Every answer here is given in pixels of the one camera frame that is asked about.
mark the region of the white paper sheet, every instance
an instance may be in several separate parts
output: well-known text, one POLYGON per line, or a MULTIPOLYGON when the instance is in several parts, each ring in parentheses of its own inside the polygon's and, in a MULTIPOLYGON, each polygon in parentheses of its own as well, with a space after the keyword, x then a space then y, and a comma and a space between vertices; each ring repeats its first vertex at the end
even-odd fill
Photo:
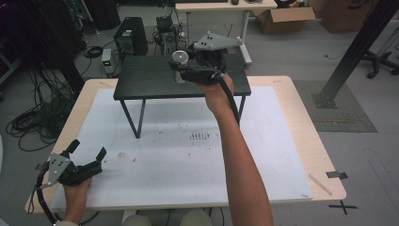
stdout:
MULTIPOLYGON (((271 202, 309 200, 311 188, 272 87, 252 87, 241 130, 271 202)), ((203 98, 147 100, 136 139, 114 89, 100 89, 72 155, 75 165, 107 150, 88 207, 227 205, 220 134, 203 98)), ((126 102, 136 127, 141 101, 126 102)), ((59 187, 52 208, 64 209, 59 187)))

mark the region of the person's leg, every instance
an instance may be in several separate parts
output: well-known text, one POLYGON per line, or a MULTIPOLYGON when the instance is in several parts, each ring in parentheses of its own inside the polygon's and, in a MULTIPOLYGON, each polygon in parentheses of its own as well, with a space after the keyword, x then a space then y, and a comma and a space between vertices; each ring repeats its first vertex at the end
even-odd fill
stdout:
POLYGON ((203 210, 191 210, 183 216, 180 226, 212 226, 212 221, 203 210))
POLYGON ((147 217, 131 215, 123 221, 121 226, 151 226, 151 223, 147 217))

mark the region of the human arm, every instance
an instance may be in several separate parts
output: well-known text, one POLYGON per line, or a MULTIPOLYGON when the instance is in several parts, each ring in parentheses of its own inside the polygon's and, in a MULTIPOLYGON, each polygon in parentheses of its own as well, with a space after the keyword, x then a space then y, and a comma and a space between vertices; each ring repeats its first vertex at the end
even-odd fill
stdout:
POLYGON ((65 211, 64 221, 74 224, 79 224, 80 219, 86 210, 86 202, 88 200, 88 186, 91 183, 91 178, 84 181, 79 186, 64 186, 65 199, 67 202, 67 209, 65 211))
MULTIPOLYGON (((225 76, 231 92, 232 80, 225 76)), ((270 203, 262 177, 235 120, 229 100, 218 85, 196 84, 219 126, 225 163, 226 183, 234 226, 273 225, 270 203)))

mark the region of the black small table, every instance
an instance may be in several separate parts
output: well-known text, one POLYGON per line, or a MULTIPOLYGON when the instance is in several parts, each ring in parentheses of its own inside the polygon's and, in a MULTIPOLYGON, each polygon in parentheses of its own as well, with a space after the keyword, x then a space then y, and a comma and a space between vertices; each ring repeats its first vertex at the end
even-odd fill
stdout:
MULTIPOLYGON (((126 56, 114 100, 120 101, 136 138, 140 138, 144 108, 147 99, 203 97, 203 92, 192 84, 177 83, 174 71, 169 67, 170 56, 126 56), (138 128, 126 107, 126 100, 143 100, 138 128)), ((228 74, 234 82, 234 96, 241 96, 239 116, 243 112, 246 96, 251 91, 244 71, 244 61, 238 55, 225 55, 228 74)))

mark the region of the person's left hand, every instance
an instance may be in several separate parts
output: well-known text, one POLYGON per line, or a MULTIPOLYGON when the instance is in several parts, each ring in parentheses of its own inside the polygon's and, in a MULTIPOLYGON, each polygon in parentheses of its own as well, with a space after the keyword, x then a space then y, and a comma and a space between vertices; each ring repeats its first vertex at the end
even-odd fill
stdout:
POLYGON ((64 186, 65 199, 67 201, 67 210, 65 212, 65 221, 79 224, 80 219, 86 210, 88 200, 88 187, 91 184, 88 178, 79 186, 64 186))

